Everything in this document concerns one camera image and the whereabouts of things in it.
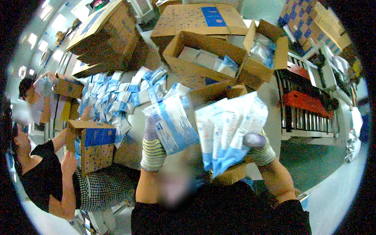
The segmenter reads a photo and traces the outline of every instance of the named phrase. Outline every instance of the hair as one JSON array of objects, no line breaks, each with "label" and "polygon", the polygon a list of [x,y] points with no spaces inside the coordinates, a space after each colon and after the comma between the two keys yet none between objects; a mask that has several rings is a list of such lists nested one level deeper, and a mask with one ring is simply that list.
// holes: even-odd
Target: hair
[{"label": "hair", "polygon": [[27,76],[21,80],[18,90],[20,91],[20,97],[25,100],[26,92],[33,86],[34,78],[32,76]]},{"label": "hair", "polygon": [[18,161],[18,145],[14,141],[14,138],[18,135],[17,123],[14,122],[12,128],[12,135],[11,135],[11,149],[12,149],[12,157],[14,160],[14,168],[16,169],[17,174],[20,176],[22,175],[22,168],[21,163]]}]

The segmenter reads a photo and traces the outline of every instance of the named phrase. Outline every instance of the window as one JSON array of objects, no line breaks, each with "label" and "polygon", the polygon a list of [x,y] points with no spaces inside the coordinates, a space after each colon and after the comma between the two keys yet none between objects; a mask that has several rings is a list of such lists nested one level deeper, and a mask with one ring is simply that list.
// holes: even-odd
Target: window
[{"label": "window", "polygon": [[52,23],[51,28],[53,28],[56,31],[65,32],[67,29],[63,29],[63,24],[66,20],[67,18],[65,18],[62,14],[59,14],[56,17],[55,21]]},{"label": "window", "polygon": [[22,66],[18,71],[18,76],[23,79],[26,76],[26,67]]},{"label": "window", "polygon": [[55,60],[57,61],[60,61],[61,58],[63,57],[64,55],[64,52],[60,51],[60,50],[57,50],[55,51],[55,53],[52,55],[52,58],[54,58]]},{"label": "window", "polygon": [[47,47],[48,47],[48,42],[46,42],[45,40],[42,40],[38,49],[44,52]]},{"label": "window", "polygon": [[47,6],[47,4],[50,2],[50,0],[46,0],[44,1],[43,5],[42,5],[42,8],[44,8],[45,6]]},{"label": "window", "polygon": [[31,49],[33,49],[36,43],[36,35],[33,33],[30,34],[29,39],[27,41],[31,44]]},{"label": "window", "polygon": [[48,14],[52,11],[52,7],[50,5],[47,5],[41,14],[41,19],[45,21],[47,19]]}]

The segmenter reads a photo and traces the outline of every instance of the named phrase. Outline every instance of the red shelf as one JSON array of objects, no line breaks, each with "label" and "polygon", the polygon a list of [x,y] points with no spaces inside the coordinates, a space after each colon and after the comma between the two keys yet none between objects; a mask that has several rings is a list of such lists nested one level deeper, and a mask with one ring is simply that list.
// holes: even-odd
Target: red shelf
[{"label": "red shelf", "polygon": [[298,91],[291,91],[283,96],[283,102],[286,106],[308,110],[322,115],[323,117],[333,117],[333,112],[327,112],[319,99],[312,98]]}]

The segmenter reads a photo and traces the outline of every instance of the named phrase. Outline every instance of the hand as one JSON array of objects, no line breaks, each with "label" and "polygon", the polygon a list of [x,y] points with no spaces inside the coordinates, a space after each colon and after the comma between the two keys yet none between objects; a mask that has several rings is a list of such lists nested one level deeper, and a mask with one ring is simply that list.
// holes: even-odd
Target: hand
[{"label": "hand", "polygon": [[83,112],[82,112],[82,115],[81,115],[81,120],[82,121],[89,121],[89,113],[90,113],[90,110],[91,110],[91,106],[87,106]]},{"label": "hand", "polygon": [[67,151],[61,161],[61,172],[63,176],[71,177],[77,168],[77,160],[74,153]]},{"label": "hand", "polygon": [[157,139],[155,121],[152,116],[146,117],[142,149],[141,167],[150,172],[159,171],[163,166],[166,151]]},{"label": "hand", "polygon": [[246,158],[249,158],[255,164],[265,166],[270,164],[276,158],[276,153],[269,144],[269,139],[266,137],[264,130],[261,130],[260,134],[248,134],[244,136],[243,144],[251,147],[251,150],[247,153]]},{"label": "hand", "polygon": [[44,84],[43,84],[43,90],[42,90],[42,96],[43,97],[48,97],[51,94],[51,87],[52,87],[52,82],[49,78],[44,79]]}]

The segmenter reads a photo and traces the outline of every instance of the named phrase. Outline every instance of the pile of packages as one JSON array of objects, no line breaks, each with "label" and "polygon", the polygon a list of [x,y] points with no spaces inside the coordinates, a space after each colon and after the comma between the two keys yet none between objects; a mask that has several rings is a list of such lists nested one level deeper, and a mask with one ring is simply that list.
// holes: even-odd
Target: pile of packages
[{"label": "pile of packages", "polygon": [[274,51],[276,50],[276,43],[265,37],[260,33],[256,33],[255,41],[249,56],[269,68],[273,68]]},{"label": "pile of packages", "polygon": [[235,78],[239,70],[239,65],[227,55],[222,59],[202,49],[197,50],[191,47],[184,47],[178,58],[233,78]]},{"label": "pile of packages", "polygon": [[84,109],[91,106],[89,116],[94,121],[115,127],[117,148],[125,134],[132,128],[127,120],[127,114],[133,114],[134,108],[143,103],[161,101],[163,94],[167,93],[167,74],[163,67],[155,71],[141,67],[128,83],[121,82],[124,75],[123,72],[116,71],[111,76],[107,72],[80,79],[85,87],[77,110],[82,115]]},{"label": "pile of packages", "polygon": [[224,98],[195,111],[204,169],[213,178],[239,163],[250,150],[243,145],[247,134],[258,134],[268,117],[268,109],[257,92]]}]

